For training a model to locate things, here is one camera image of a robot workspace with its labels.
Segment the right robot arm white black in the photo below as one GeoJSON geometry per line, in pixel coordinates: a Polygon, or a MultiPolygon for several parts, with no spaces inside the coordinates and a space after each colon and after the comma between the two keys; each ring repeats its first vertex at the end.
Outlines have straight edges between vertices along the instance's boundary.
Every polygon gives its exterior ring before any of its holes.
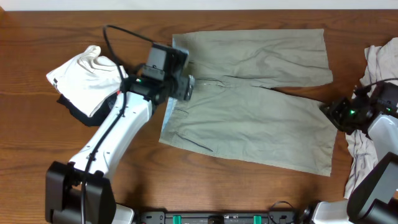
{"type": "Polygon", "coordinates": [[[362,131],[373,141],[378,163],[354,189],[349,199],[318,202],[308,207],[299,223],[397,223],[397,85],[381,80],[320,106],[340,131],[362,131]]]}

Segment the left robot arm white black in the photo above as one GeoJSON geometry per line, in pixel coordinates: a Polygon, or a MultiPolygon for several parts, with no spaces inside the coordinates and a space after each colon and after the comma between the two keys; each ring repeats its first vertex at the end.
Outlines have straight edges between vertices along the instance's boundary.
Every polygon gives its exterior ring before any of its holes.
{"type": "Polygon", "coordinates": [[[95,135],[68,163],[53,162],[45,180],[45,219],[49,223],[132,223],[134,210],[116,203],[111,180],[119,161],[155,108],[168,97],[190,100],[191,75],[158,82],[133,78],[117,96],[95,135]]]}

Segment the black folded garment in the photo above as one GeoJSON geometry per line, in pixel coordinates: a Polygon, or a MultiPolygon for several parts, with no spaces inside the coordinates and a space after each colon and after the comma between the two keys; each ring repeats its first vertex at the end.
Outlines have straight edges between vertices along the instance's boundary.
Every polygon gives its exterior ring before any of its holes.
{"type": "Polygon", "coordinates": [[[104,103],[100,106],[100,108],[94,113],[92,117],[88,117],[86,114],[81,112],[78,108],[73,106],[71,102],[69,102],[63,95],[60,95],[57,103],[66,107],[70,114],[83,123],[85,126],[92,127],[92,126],[101,126],[103,121],[111,112],[115,102],[116,102],[117,94],[114,93],[105,99],[104,103]]]}

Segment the khaki green shorts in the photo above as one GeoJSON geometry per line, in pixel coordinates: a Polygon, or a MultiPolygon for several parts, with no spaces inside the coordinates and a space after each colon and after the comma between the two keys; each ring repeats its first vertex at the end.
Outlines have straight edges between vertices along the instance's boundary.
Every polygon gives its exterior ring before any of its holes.
{"type": "Polygon", "coordinates": [[[172,103],[160,142],[188,151],[317,175],[331,174],[336,128],[316,100],[282,87],[329,84],[323,29],[175,34],[195,77],[189,101],[172,103]]]}

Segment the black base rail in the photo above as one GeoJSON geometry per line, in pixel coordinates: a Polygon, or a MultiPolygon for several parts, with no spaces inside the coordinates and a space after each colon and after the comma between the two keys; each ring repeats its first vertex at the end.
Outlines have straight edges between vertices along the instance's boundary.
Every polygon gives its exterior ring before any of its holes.
{"type": "Polygon", "coordinates": [[[291,224],[306,223],[308,215],[295,210],[271,210],[265,213],[172,213],[142,212],[134,224],[291,224]]]}

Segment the white folded shirt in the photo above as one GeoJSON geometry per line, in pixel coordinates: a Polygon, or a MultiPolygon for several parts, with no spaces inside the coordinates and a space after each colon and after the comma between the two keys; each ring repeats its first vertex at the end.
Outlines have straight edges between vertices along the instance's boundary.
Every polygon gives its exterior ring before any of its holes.
{"type": "Polygon", "coordinates": [[[121,79],[127,77],[123,66],[100,53],[101,47],[91,45],[46,74],[55,89],[88,117],[119,90],[121,79]]]}

